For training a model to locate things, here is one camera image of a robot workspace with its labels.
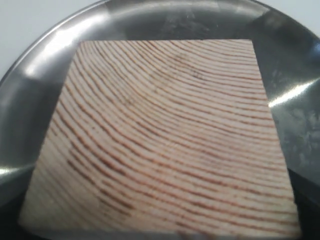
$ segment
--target shiny metal surface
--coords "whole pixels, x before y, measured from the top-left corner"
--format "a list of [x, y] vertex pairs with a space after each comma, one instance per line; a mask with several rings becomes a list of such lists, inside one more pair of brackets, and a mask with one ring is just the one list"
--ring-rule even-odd
[[252, 0], [109, 0], [47, 32], [1, 80], [0, 205], [27, 188], [80, 41], [225, 38], [253, 40], [287, 165], [320, 186], [319, 39]]

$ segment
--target wood block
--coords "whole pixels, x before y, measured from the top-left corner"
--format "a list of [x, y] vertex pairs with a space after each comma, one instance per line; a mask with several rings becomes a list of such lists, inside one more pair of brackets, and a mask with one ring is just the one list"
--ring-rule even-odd
[[295, 238], [249, 40], [88, 41], [20, 215], [29, 230]]

